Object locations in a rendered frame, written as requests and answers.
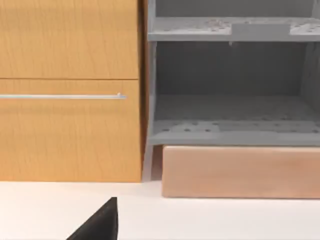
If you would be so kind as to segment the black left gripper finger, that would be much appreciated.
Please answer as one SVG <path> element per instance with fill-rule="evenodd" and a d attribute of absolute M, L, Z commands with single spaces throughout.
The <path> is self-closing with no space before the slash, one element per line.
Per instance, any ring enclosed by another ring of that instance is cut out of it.
<path fill-rule="evenodd" d="M 118 198 L 111 197 L 66 240 L 118 240 Z"/>

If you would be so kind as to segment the wooden cupboard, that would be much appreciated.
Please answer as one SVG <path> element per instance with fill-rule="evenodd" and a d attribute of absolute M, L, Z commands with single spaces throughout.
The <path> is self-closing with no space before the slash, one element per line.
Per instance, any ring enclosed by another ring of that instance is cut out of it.
<path fill-rule="evenodd" d="M 138 4 L 138 70 L 139 75 L 135 79 L 48 79 L 48 78 L 0 78 L 0 80 L 137 80 L 139 82 L 139 109 L 140 109 L 140 146 L 141 146 L 141 174 L 143 170 L 143 155 L 146 138 L 146 78 L 145 78 L 145 0 L 137 0 Z"/>

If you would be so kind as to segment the pale wooden drawer front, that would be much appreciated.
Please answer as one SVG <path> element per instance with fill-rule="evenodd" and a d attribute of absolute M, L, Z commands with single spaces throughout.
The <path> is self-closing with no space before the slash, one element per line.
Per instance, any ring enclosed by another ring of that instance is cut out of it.
<path fill-rule="evenodd" d="M 320 199 L 320 147 L 165 146 L 162 195 Z"/>

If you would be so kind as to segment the plain wooden drawer front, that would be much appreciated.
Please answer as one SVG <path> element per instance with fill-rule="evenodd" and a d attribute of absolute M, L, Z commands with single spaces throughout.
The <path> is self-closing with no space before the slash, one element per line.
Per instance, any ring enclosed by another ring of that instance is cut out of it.
<path fill-rule="evenodd" d="M 0 0 L 0 78 L 138 76 L 137 0 Z"/>

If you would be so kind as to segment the grey pierced drawer inside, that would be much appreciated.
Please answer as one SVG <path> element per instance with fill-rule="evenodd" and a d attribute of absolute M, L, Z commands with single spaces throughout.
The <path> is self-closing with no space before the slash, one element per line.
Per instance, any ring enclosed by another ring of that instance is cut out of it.
<path fill-rule="evenodd" d="M 148 146 L 320 146 L 320 0 L 147 2 Z"/>

